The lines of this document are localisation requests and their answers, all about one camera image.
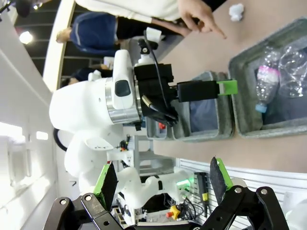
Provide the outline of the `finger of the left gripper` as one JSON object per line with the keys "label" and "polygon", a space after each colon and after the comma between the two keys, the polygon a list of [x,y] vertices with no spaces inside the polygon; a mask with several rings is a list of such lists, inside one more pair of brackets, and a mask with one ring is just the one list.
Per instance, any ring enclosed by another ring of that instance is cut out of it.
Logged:
{"label": "finger of the left gripper", "polygon": [[178,100],[192,102],[216,99],[219,96],[237,94],[236,80],[194,80],[177,84]]}

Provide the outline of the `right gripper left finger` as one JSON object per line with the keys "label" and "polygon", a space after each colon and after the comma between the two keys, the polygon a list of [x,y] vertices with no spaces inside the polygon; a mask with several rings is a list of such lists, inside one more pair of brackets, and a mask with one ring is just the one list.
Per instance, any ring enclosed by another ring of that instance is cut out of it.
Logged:
{"label": "right gripper left finger", "polygon": [[57,198],[47,218],[48,230],[78,230],[93,223],[97,230],[121,230],[110,213],[118,179],[113,163],[104,165],[92,192],[71,200]]}

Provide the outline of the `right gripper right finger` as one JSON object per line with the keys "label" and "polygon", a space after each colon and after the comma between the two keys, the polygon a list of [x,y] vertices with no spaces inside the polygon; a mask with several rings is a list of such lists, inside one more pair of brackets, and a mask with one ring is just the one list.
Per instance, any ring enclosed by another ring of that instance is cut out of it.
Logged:
{"label": "right gripper right finger", "polygon": [[202,230],[228,230],[236,217],[247,217],[254,230],[284,230],[285,217],[274,191],[267,186],[255,192],[234,185],[220,158],[210,163],[210,181],[218,206]]}

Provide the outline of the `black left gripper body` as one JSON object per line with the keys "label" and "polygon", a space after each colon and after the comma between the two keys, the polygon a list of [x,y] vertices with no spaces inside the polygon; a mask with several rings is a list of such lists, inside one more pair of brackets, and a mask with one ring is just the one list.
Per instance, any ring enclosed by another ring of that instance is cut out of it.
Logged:
{"label": "black left gripper body", "polygon": [[139,65],[134,68],[138,82],[140,97],[147,102],[142,102],[144,115],[176,115],[171,102],[177,99],[177,89],[169,84],[174,81],[170,64]]}

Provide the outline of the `person's left hand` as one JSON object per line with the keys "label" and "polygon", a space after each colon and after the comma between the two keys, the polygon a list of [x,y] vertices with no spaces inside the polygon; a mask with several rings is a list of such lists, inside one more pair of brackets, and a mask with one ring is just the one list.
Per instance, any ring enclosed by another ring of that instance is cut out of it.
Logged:
{"label": "person's left hand", "polygon": [[226,39],[216,24],[211,8],[201,0],[178,0],[179,14],[187,27],[195,32],[215,32]]}

